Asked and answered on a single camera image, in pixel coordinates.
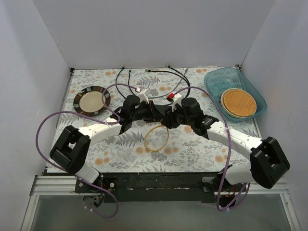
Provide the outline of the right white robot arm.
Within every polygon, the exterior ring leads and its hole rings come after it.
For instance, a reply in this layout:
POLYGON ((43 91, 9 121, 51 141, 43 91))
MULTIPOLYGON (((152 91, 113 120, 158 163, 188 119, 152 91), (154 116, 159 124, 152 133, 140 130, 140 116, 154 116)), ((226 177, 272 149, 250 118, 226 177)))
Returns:
POLYGON ((273 137, 261 139, 227 128, 217 118, 204 114, 195 98, 182 99, 179 94, 169 97, 171 107, 165 110, 162 125, 169 129, 190 126, 195 134, 219 142, 243 155, 248 165, 227 166, 218 178, 218 187, 231 190, 235 184, 255 182, 270 189, 290 169, 280 144, 273 137))

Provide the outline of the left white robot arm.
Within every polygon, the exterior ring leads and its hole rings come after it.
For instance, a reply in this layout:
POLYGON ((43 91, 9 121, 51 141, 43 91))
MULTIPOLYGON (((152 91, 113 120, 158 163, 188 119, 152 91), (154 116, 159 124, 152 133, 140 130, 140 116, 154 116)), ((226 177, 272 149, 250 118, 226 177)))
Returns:
POLYGON ((116 109, 116 114, 103 123, 85 128, 65 127, 50 152, 50 158, 65 172, 85 180, 86 187, 91 192, 98 192, 103 184, 98 170, 86 162, 89 148, 100 141, 125 133, 135 121, 159 122, 165 117, 165 110, 170 108, 156 105, 153 101, 147 103, 130 95, 120 109, 116 109))

